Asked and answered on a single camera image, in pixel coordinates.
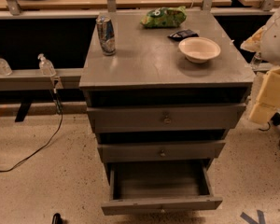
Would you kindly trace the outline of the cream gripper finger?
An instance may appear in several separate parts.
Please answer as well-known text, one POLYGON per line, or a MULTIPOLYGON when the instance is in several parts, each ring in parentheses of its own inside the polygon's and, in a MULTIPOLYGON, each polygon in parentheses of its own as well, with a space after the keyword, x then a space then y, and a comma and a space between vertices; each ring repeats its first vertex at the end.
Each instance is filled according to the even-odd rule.
POLYGON ((250 36, 241 44, 240 49, 249 52, 261 52, 261 40, 265 31, 266 26, 263 25, 254 34, 252 34, 252 36, 250 36))

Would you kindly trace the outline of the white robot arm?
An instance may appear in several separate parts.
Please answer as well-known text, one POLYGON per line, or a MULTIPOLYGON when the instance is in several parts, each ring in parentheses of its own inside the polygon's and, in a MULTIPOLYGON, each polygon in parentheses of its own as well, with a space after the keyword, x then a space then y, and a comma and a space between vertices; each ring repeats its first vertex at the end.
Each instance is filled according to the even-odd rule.
POLYGON ((252 36, 244 41, 241 49, 259 54, 273 67, 263 76, 263 81, 252 107, 249 119, 263 124, 280 108, 280 7, 252 36))

